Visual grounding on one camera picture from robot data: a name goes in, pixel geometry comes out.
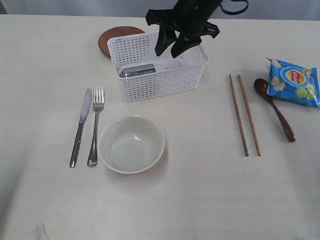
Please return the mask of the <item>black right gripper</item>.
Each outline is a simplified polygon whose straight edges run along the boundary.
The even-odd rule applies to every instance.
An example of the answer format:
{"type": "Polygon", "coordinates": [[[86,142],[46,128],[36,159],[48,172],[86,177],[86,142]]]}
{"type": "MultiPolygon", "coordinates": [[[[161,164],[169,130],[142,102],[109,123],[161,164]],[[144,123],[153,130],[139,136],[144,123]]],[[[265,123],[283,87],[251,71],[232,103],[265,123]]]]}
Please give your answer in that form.
{"type": "Polygon", "coordinates": [[[149,9],[145,16],[147,24],[159,25],[155,54],[161,56],[174,43],[170,53],[177,58],[200,45],[200,37],[215,38],[220,30],[208,20],[221,3],[220,0],[179,0],[172,9],[149,9]]]}

